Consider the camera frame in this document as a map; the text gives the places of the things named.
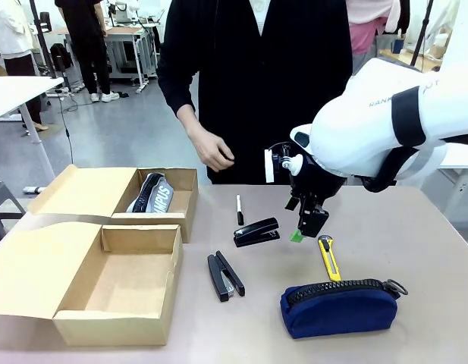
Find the person's right hand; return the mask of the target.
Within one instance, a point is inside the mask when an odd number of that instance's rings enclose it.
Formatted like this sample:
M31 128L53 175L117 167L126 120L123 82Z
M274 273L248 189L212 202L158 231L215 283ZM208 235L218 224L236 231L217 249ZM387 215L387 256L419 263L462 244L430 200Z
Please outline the person's right hand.
M214 172L234 165L234 155L221 137L208 132L199 123L188 127L187 135L200 161Z

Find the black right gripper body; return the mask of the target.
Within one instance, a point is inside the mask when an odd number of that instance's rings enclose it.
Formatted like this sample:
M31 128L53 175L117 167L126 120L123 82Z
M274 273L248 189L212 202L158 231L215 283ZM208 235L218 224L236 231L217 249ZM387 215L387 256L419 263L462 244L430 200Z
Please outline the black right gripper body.
M297 154L288 160L291 197L297 197L300 209L323 207L345 184L346 178L332 174L320 167L310 155Z

